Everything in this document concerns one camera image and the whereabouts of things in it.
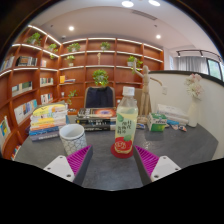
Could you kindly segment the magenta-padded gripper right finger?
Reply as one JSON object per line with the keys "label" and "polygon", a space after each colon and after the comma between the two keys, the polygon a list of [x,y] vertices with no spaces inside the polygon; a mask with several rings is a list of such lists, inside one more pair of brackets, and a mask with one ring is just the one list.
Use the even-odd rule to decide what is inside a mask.
{"label": "magenta-padded gripper right finger", "polygon": [[180,167],[167,156],[157,156],[140,146],[133,147],[143,185],[159,180],[180,170]]}

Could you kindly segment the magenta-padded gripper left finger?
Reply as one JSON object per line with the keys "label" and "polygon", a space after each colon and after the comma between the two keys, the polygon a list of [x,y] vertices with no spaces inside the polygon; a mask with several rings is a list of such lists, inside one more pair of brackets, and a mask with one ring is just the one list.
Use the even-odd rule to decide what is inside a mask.
{"label": "magenta-padded gripper left finger", "polygon": [[92,155],[93,146],[89,145],[69,156],[59,155],[44,170],[81,186]]}

